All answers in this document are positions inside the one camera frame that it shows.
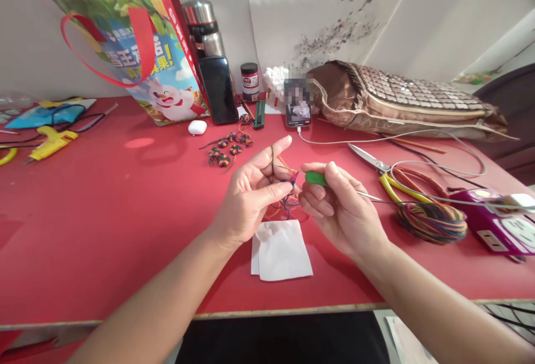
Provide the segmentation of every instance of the green handle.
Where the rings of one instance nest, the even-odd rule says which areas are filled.
[[[310,171],[305,173],[305,180],[312,184],[319,184],[324,187],[329,187],[327,180],[325,180],[325,176],[318,172]]]

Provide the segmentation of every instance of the sequined cushion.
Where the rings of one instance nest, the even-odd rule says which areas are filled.
[[[473,95],[439,82],[411,80],[391,75],[371,67],[353,66],[366,90],[376,98],[405,106],[426,109],[462,111],[482,110],[480,100]]]
[[[496,106],[449,84],[411,80],[338,60],[308,75],[313,79],[314,105],[331,123],[346,129],[390,134],[425,130],[419,136],[514,139],[505,135],[507,121]]]

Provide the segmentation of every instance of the hand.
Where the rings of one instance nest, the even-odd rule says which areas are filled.
[[[334,162],[305,163],[301,168],[325,175],[330,188],[305,182],[299,202],[340,252],[359,265],[390,245],[372,202],[357,193],[368,193],[360,181]]]
[[[269,204],[299,193],[297,186],[282,182],[291,177],[289,171],[275,166],[280,164],[277,156],[290,144],[290,135],[281,138],[273,149],[259,152],[232,175],[223,205],[210,226],[225,247],[236,249],[249,240]]]

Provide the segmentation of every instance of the crochet hook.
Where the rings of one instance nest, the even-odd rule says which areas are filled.
[[[313,171],[308,171],[307,173],[303,173],[301,171],[298,171],[298,170],[295,170],[295,169],[290,169],[290,168],[287,168],[286,166],[282,166],[282,165],[279,165],[279,164],[276,164],[275,166],[281,167],[283,169],[286,169],[286,170],[289,170],[289,171],[292,171],[292,172],[297,172],[297,173],[304,174],[305,175],[305,180],[308,181],[309,183],[318,184],[318,185],[324,186],[324,187],[329,187],[329,184],[327,184],[327,180],[325,180],[325,176],[322,175],[321,173],[313,172]],[[368,198],[372,198],[374,200],[382,201],[382,199],[380,199],[378,197],[371,196],[371,195],[366,194],[366,193],[363,193],[362,191],[357,191],[357,193],[359,193],[360,195],[362,195],[364,197],[368,197]]]

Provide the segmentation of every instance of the black smartphone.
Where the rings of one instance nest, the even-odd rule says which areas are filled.
[[[284,83],[286,100],[286,125],[288,127],[309,126],[310,91],[306,79],[289,79]]]
[[[199,68],[213,122],[215,124],[237,123],[238,109],[232,91],[227,58],[224,56],[204,57],[199,59]]]

